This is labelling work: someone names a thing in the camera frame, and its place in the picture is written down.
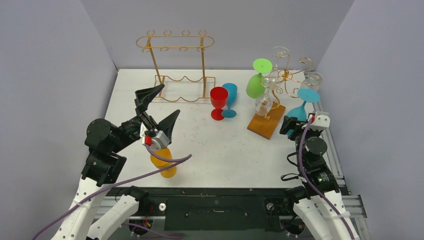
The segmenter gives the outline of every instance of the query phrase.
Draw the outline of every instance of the brown wooden block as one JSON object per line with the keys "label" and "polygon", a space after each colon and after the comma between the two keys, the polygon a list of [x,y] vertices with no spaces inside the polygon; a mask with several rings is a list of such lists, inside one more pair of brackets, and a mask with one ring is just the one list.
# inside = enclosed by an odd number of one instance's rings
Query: brown wooden block
{"label": "brown wooden block", "polygon": [[247,129],[266,139],[270,139],[285,110],[286,107],[283,105],[280,105],[278,108],[271,109],[268,112],[269,119],[255,114],[247,126]]}

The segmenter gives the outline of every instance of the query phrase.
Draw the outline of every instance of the tabletop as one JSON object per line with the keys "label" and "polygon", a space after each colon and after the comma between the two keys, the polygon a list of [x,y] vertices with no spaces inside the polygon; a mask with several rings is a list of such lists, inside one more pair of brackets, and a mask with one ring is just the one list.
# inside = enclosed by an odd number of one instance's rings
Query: tabletop
{"label": "tabletop", "polygon": [[[201,70],[161,70],[161,75],[174,79],[188,76],[191,79],[202,77]],[[209,99],[195,103],[166,102],[155,99],[148,106],[147,113],[157,122],[173,111],[181,113],[172,133],[169,146],[173,158],[192,154],[192,158],[177,166],[176,175],[164,178],[160,174],[123,185],[159,188],[291,188],[300,185],[299,180],[281,181],[280,176],[297,173],[295,166],[286,157],[293,153],[295,143],[279,134],[282,121],[277,125],[270,140],[247,129],[255,115],[255,99],[246,94],[249,79],[258,74],[255,70],[206,70],[206,76],[216,77],[216,86],[234,83],[238,87],[237,99],[231,107],[237,112],[234,118],[215,121],[211,118],[214,107]],[[136,115],[135,91],[153,87],[156,71],[154,69],[120,69],[113,88],[105,119],[119,126]],[[304,73],[295,74],[298,81],[305,79]],[[300,83],[287,82],[291,93]],[[207,83],[207,94],[213,83]],[[196,99],[202,94],[203,83],[189,81],[165,81],[163,97],[176,99]],[[279,94],[285,113],[300,106],[303,101]],[[305,106],[306,112],[314,110],[311,103]],[[127,158],[118,182],[152,172],[157,168],[151,163],[149,153],[141,142],[135,142],[119,155]]]}

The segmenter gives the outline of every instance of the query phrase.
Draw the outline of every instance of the red plastic wine glass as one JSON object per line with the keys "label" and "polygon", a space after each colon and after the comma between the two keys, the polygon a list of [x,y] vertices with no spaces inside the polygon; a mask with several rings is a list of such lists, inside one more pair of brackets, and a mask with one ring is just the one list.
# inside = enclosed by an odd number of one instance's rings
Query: red plastic wine glass
{"label": "red plastic wine glass", "polygon": [[214,120],[221,121],[224,119],[222,115],[223,113],[222,108],[227,104],[227,99],[228,99],[228,91],[222,86],[217,86],[212,88],[212,90],[210,90],[210,102],[212,103],[212,106],[215,108],[210,113],[210,116]]}

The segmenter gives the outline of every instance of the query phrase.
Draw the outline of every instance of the red connector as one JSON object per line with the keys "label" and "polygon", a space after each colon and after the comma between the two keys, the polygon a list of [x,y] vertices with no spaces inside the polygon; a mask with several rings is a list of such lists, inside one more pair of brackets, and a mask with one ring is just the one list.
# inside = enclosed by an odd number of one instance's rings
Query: red connector
{"label": "red connector", "polygon": [[149,136],[146,136],[144,138],[144,144],[146,144],[147,146],[151,146],[152,145],[152,138]]}

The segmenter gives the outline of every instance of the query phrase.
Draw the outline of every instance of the blue plastic wine glass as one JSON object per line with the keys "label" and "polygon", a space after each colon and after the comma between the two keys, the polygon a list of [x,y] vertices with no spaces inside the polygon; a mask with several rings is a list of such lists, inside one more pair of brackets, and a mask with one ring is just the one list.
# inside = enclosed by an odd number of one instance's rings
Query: blue plastic wine glass
{"label": "blue plastic wine glass", "polygon": [[236,111],[230,108],[236,101],[237,86],[234,83],[225,83],[224,85],[222,85],[222,87],[228,91],[228,99],[226,101],[226,105],[228,106],[228,109],[222,112],[222,116],[224,118],[234,118],[237,115],[237,113]]}
{"label": "blue plastic wine glass", "polygon": [[[305,105],[306,103],[317,103],[320,101],[321,97],[320,95],[309,88],[301,88],[297,91],[297,95],[300,97],[300,99],[303,100],[302,105],[293,108],[290,110],[286,115],[287,117],[296,117],[298,121],[306,122],[308,119],[308,116],[306,114]],[[292,134],[293,130],[289,130],[287,132],[287,135]]]}

